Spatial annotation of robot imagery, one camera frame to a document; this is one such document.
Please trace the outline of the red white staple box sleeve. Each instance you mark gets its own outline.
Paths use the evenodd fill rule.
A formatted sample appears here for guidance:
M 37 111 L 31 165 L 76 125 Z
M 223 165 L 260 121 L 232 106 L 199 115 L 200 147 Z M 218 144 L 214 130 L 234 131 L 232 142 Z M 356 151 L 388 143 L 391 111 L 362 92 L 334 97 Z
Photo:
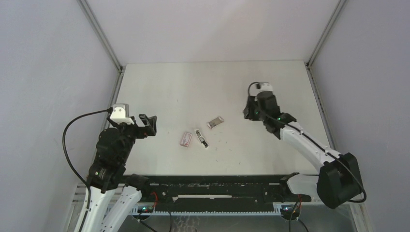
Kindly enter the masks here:
M 183 147 L 189 147 L 192 139 L 192 134 L 185 132 L 181 138 L 180 145 Z

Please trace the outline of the white stapler base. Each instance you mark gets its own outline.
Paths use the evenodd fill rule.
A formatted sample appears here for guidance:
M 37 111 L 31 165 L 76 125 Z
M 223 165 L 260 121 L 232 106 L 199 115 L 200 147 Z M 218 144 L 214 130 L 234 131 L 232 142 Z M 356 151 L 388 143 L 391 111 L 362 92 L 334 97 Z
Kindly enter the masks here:
M 209 144 L 206 141 L 206 139 L 204 138 L 204 136 L 202 135 L 201 131 L 199 129 L 196 129 L 195 134 L 196 134 L 199 142 L 204 146 L 204 148 L 208 148 Z

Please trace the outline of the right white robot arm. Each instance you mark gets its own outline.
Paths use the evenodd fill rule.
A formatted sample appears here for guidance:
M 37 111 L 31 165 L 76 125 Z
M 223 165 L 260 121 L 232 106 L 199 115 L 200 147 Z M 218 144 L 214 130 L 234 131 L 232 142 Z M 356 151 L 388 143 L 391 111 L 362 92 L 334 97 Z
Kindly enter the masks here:
M 273 92 L 248 95 L 243 114 L 245 119 L 262 122 L 269 133 L 297 150 L 318 171 L 317 176 L 289 177 L 279 188 L 283 200 L 292 201 L 298 194 L 315 194 L 331 209 L 345 202 L 366 201 L 357 158 L 351 153 L 341 154 L 312 138 L 293 116 L 280 111 Z

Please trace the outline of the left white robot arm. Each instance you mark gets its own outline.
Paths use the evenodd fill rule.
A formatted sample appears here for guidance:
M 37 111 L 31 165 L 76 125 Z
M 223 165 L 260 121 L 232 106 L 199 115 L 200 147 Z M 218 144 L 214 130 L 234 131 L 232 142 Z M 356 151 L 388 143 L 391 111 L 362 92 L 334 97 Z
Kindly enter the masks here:
M 125 176 L 126 162 L 137 139 L 155 136 L 157 117 L 140 114 L 144 126 L 115 122 L 99 134 L 96 157 L 85 181 L 87 191 L 76 232 L 116 232 L 139 202 L 150 198 L 149 179 L 138 174 Z

